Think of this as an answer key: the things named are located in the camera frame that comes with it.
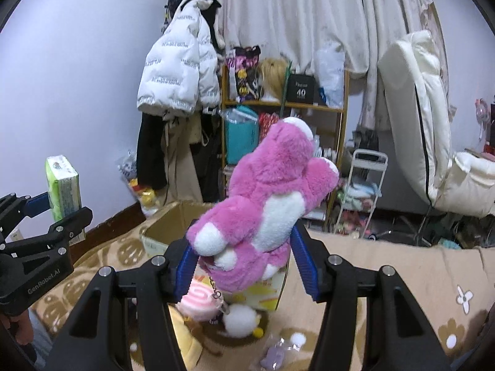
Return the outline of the person's left hand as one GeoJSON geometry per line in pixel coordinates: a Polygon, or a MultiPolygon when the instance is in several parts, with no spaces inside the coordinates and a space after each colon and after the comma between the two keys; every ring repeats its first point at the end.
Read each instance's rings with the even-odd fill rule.
{"type": "Polygon", "coordinates": [[[9,317],[1,314],[0,320],[6,329],[14,327],[14,337],[19,345],[25,346],[33,342],[33,325],[29,318],[28,310],[16,317],[9,317]]]}

